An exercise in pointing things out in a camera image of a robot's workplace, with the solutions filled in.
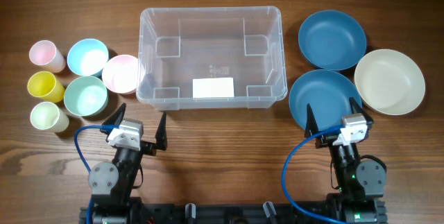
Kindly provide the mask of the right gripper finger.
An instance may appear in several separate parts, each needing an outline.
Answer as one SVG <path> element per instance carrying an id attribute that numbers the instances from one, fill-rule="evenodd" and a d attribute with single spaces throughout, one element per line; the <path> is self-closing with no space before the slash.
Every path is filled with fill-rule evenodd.
<path id="1" fill-rule="evenodd" d="M 305 137 L 311 137 L 319 132 L 311 105 L 307 104 L 307 120 L 305 125 Z"/>
<path id="2" fill-rule="evenodd" d="M 365 118 L 367 124 L 374 124 L 373 118 L 362 109 L 354 97 L 349 98 L 349 103 L 353 114 L 361 114 Z"/>

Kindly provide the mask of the pink bowl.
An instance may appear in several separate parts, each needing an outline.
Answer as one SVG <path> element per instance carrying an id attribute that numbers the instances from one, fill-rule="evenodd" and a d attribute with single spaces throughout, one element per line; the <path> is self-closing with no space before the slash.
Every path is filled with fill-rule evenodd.
<path id="1" fill-rule="evenodd" d="M 102 70 L 104 85 L 117 94 L 132 94 L 137 86 L 138 59 L 132 55 L 111 58 Z"/>

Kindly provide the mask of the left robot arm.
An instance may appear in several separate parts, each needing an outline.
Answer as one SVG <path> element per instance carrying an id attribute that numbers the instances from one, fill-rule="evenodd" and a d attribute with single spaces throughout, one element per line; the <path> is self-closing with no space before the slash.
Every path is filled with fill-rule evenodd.
<path id="1" fill-rule="evenodd" d="M 89 172 L 92 195 L 85 214 L 85 222 L 89 224 L 149 222 L 142 200 L 130 195 L 139 188 L 135 180 L 143 175 L 143 156 L 155 156 L 159 150 L 167 149 L 167 114 L 162 114 L 152 143 L 142 140 L 143 123 L 125 118 L 125 110 L 126 104 L 122 104 L 100 125 L 100 131 L 107 135 L 106 141 L 116 153 L 111 162 L 101 162 Z"/>

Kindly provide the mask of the mint green bowl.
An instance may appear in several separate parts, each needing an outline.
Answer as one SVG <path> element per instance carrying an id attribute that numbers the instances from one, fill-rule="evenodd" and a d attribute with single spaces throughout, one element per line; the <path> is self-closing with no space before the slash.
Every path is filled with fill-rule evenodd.
<path id="1" fill-rule="evenodd" d="M 100 78 L 81 76 L 67 86 L 66 109 L 73 115 L 89 117 L 102 112 L 108 104 L 108 90 Z"/>

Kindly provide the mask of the light blue bowl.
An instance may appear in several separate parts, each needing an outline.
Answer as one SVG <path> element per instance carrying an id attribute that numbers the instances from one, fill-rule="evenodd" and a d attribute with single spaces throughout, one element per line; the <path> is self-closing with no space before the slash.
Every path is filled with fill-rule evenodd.
<path id="1" fill-rule="evenodd" d="M 67 65 L 78 76 L 100 76 L 109 58 L 107 46 L 100 40 L 89 38 L 70 48 Z"/>

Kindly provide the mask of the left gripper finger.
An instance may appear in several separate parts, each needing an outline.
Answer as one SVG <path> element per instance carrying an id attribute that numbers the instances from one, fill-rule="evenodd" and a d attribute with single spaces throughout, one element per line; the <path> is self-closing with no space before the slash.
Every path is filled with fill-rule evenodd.
<path id="1" fill-rule="evenodd" d="M 155 133 L 156 148 L 158 150 L 167 149 L 167 113 L 163 112 Z"/>
<path id="2" fill-rule="evenodd" d="M 119 126 L 123 121 L 126 111 L 126 103 L 122 103 L 121 106 L 102 124 L 102 126 Z"/>

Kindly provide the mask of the dark blue plate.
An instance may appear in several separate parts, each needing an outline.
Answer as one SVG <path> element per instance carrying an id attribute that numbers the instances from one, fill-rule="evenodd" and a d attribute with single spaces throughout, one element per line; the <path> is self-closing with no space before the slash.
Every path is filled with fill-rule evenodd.
<path id="1" fill-rule="evenodd" d="M 344 75 L 329 70 L 313 70 L 303 74 L 293 84 L 289 93 L 289 108 L 296 123 L 306 128 L 309 105 L 319 130 L 341 123 L 341 118 L 351 113 L 349 98 L 362 105 L 355 85 Z"/>
<path id="2" fill-rule="evenodd" d="M 313 66 L 342 71 L 355 66 L 364 56 L 367 37 L 355 18 L 338 10 L 322 10 L 301 24 L 298 44 Z"/>

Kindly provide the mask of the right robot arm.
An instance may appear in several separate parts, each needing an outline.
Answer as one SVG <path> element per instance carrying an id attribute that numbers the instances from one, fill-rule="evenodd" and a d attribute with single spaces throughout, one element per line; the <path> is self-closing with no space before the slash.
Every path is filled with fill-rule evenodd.
<path id="1" fill-rule="evenodd" d="M 384 195 L 387 167 L 372 155 L 360 155 L 357 143 L 368 138 L 374 124 L 356 100 L 349 98 L 351 113 L 341 119 L 342 130 L 316 138 L 317 148 L 328 148 L 330 172 L 336 175 L 338 193 L 326 200 L 304 202 L 306 211 L 346 223 L 387 223 Z"/>

